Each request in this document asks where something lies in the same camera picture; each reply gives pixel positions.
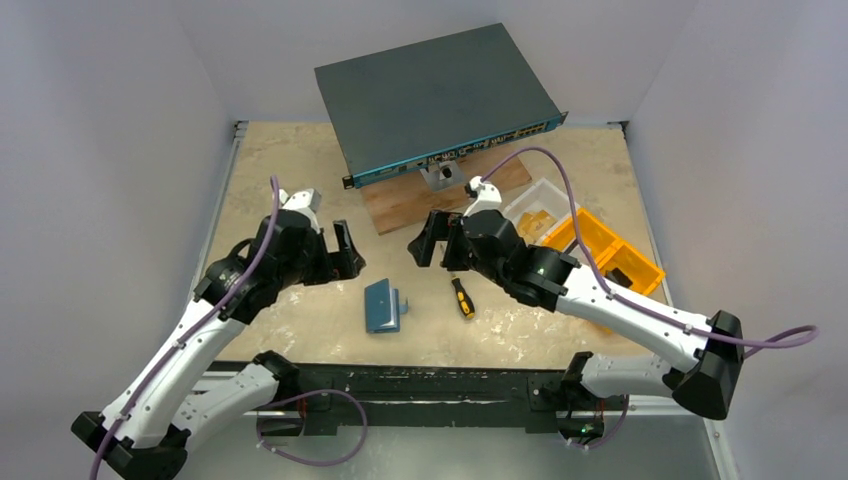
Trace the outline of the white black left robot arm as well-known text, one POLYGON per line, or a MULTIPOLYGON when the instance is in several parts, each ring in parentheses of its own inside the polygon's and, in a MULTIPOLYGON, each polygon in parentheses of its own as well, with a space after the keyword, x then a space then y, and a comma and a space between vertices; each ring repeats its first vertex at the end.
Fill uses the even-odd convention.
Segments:
POLYGON ((82 412, 72 433, 94 454, 89 475, 102 465, 123 479, 172 479, 189 454, 243 414, 260 408, 310 405, 335 390, 301 380, 300 369, 274 351, 257 354, 243 369, 198 394, 194 386, 219 353, 279 294, 295 285, 353 279, 364 268, 345 221, 333 228, 336 251, 326 246, 314 189, 272 191, 272 209, 252 238, 212 262, 176 327, 141 373, 110 404, 82 412))

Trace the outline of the blue card holder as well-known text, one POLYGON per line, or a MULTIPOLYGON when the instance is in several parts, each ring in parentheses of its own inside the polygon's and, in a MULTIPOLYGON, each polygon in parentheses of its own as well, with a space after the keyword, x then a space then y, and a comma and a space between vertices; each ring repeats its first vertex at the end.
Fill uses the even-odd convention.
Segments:
POLYGON ((399 290, 389 278, 364 289, 365 330, 369 334, 397 333, 401 316, 408 312, 408 301, 400 300, 399 290))

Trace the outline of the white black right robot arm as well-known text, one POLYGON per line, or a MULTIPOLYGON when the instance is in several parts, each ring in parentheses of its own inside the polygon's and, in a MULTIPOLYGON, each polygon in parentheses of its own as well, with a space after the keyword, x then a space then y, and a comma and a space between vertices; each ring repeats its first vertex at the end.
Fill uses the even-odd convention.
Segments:
POLYGON ((744 363, 740 319, 677 310, 625 287, 612 287, 588 264, 550 247, 530 245, 499 207, 499 190, 475 177, 465 212, 433 210, 407 250, 428 267, 437 243, 441 266, 474 271, 518 303, 589 320, 650 350, 647 357, 591 354, 564 376, 561 392, 576 407, 596 398, 650 395, 689 412, 724 420, 744 363))

